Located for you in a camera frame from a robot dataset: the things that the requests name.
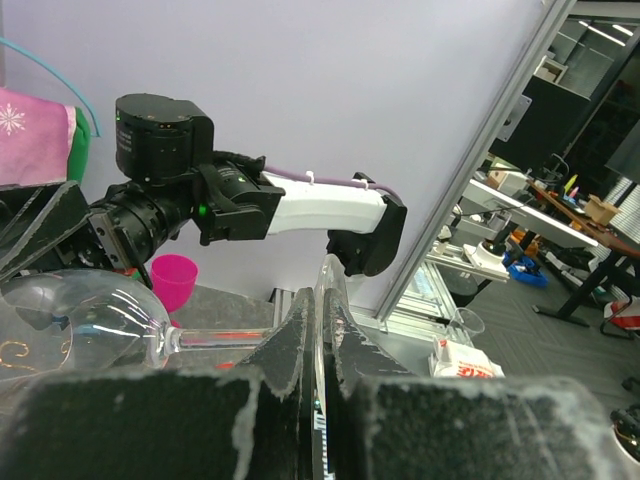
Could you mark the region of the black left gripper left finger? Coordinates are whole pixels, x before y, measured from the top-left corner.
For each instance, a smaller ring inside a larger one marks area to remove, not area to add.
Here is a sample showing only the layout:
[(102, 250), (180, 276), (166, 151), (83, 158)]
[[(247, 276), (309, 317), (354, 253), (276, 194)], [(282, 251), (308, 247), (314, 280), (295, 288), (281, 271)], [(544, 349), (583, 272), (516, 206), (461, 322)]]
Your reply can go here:
[(308, 479), (313, 292), (227, 371), (72, 372), (29, 388), (1, 439), (5, 479)]

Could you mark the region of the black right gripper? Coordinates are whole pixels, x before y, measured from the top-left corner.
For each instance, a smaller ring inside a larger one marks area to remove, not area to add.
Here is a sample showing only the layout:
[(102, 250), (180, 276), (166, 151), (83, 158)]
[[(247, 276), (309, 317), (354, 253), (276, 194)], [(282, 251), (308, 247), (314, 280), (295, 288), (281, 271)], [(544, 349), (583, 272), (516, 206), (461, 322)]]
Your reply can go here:
[(2, 186), (1, 278), (27, 269), (53, 248), (63, 268), (150, 279), (150, 230), (130, 209), (107, 205), (90, 215), (75, 181)]

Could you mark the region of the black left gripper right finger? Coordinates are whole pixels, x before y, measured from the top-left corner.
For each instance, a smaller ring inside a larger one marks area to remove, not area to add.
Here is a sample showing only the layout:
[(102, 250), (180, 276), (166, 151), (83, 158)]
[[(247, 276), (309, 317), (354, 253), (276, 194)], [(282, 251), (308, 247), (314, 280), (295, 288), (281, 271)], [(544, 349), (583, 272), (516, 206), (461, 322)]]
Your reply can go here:
[(557, 376), (422, 377), (324, 296), (328, 460), (340, 479), (635, 479), (605, 411)]

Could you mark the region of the clear wine glass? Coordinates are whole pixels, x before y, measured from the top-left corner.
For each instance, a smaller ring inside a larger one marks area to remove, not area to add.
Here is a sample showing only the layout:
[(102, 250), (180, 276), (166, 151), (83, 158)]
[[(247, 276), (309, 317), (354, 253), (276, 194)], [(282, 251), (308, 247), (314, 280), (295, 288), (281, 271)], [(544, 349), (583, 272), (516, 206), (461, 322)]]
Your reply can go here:
[[(315, 380), (322, 380), (326, 387), (325, 364), (319, 359), (325, 351), (324, 296), (336, 289), (348, 304), (345, 279), (343, 266), (330, 255), (317, 285), (309, 288), (313, 292), (313, 330), (308, 346), (311, 370), (305, 379), (310, 399)], [(166, 309), (147, 287), (116, 273), (66, 270), (24, 277), (8, 284), (4, 301), (16, 319), (45, 319), (70, 332), (72, 366), (55, 374), (170, 371), (166, 362), (173, 354), (219, 348), (230, 339), (223, 331), (173, 327)], [(254, 339), (252, 353), (279, 326)]]

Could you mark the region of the magenta wine glass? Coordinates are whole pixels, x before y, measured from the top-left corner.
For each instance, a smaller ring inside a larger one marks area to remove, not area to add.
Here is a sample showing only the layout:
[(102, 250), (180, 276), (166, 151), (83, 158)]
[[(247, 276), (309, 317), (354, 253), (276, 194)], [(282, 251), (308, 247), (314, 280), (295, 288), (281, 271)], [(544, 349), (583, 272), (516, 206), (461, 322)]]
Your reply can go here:
[(191, 298), (198, 274), (198, 265), (190, 258), (178, 254), (160, 255), (151, 263), (153, 292), (170, 314), (173, 327), (182, 327), (172, 314)]

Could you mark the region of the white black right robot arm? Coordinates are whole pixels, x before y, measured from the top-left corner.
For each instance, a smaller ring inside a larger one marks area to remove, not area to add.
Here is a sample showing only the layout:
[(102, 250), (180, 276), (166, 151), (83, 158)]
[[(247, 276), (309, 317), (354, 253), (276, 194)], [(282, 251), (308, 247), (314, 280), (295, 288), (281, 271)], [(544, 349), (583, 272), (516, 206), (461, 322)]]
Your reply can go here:
[(74, 181), (1, 191), (1, 276), (67, 268), (143, 271), (181, 228), (199, 241), (262, 240), (324, 230), (347, 275), (394, 261), (407, 209), (363, 173), (327, 180), (287, 174), (214, 146), (213, 121), (191, 101), (149, 93), (115, 102), (116, 163), (126, 182), (88, 202)]

